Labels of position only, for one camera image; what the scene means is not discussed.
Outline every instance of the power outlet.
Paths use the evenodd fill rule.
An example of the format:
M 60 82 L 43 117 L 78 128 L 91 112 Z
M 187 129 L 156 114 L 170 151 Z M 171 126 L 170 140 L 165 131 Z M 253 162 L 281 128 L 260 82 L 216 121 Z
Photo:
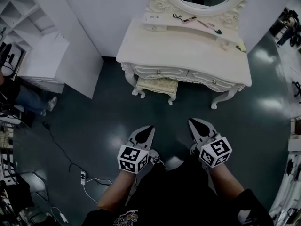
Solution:
M 85 185 L 87 179 L 87 173 L 85 171 L 80 172 L 80 184 Z

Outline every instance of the white mirror frame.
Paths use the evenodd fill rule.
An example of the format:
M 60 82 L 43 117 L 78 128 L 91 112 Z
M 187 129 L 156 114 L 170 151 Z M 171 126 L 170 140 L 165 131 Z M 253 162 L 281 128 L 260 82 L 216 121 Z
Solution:
M 172 3 L 176 8 L 193 15 L 215 16 L 233 11 L 233 9 L 233 12 L 237 12 L 237 14 L 239 14 L 239 9 L 245 6 L 247 0 L 226 0 L 223 3 L 215 6 L 200 6 L 200 8 L 193 7 L 183 0 L 150 0 L 149 8 L 153 12 L 161 13 L 164 12 L 166 8 L 170 7 L 169 2 Z

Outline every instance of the white cube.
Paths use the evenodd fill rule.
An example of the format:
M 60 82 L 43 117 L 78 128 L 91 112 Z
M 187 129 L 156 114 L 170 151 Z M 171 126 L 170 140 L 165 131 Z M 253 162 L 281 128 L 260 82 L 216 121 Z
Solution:
M 122 145 L 117 159 L 121 170 L 138 174 L 148 163 L 149 152 L 132 146 Z
M 226 162 L 231 153 L 232 148 L 226 137 L 223 137 L 212 143 L 202 146 L 199 157 L 209 167 L 214 168 L 215 166 Z

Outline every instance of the curved table leg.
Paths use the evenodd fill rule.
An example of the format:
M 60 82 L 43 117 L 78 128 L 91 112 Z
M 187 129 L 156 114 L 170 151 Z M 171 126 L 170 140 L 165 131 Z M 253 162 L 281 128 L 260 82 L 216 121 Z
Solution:
M 173 101 L 175 101 L 176 96 L 175 96 L 175 95 L 169 95 L 169 96 L 170 96 L 170 98 L 169 98 L 169 100 L 168 100 L 168 103 L 169 103 L 170 105 L 173 105 Z
M 131 86 L 134 87 L 134 90 L 132 91 L 132 95 L 137 96 L 139 93 L 139 94 L 141 94 L 140 98 L 143 99 L 145 97 L 145 93 L 142 90 L 137 89 L 137 87 L 136 87 L 137 81 L 134 77 L 135 73 L 134 73 L 131 65 L 124 63 L 124 64 L 121 64 L 121 68 L 125 72 L 127 82 Z
M 244 88 L 243 85 L 236 85 L 234 86 L 232 89 L 230 89 L 229 91 L 225 92 L 224 94 L 222 94 L 221 96 L 218 96 L 217 98 L 215 98 L 211 104 L 211 109 L 216 110 L 217 109 L 217 103 L 222 102 L 222 101 L 226 101 L 226 100 L 230 100 L 233 96 L 235 96 L 236 92 L 241 91 Z

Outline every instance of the baseboard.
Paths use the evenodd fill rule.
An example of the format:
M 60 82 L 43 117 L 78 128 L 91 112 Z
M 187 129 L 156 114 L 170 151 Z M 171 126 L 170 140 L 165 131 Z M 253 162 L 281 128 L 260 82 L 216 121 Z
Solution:
M 106 56 L 103 56 L 103 60 L 104 61 L 114 61 L 114 62 L 116 62 L 116 57 L 106 57 Z

